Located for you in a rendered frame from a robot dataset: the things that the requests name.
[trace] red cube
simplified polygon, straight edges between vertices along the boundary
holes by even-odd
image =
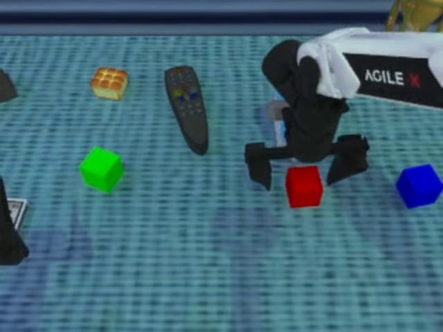
[[[290,167],[286,173],[286,193],[292,209],[319,206],[323,184],[318,167]]]

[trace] remote control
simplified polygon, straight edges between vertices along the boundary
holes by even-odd
[[[170,68],[165,71],[165,85],[186,143],[203,156],[208,151],[208,120],[197,74],[189,66]]]

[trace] green cube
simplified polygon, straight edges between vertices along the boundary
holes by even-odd
[[[111,192],[125,173],[119,155],[94,147],[80,164],[83,181],[103,192]]]

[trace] tabletop surface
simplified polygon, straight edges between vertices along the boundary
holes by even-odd
[[[442,174],[443,112],[350,101],[339,132],[369,138],[370,169],[290,210],[289,163],[266,192],[243,159],[247,142],[273,143],[260,64],[281,39],[0,39],[19,92],[0,104],[0,175],[31,206],[30,256],[0,268],[1,331],[442,331],[443,205],[407,210],[395,181],[424,163]],[[201,80],[204,157],[165,96],[163,71],[180,64]],[[129,73],[122,101],[93,97],[100,66]],[[111,194],[80,178],[96,145],[125,164]]]

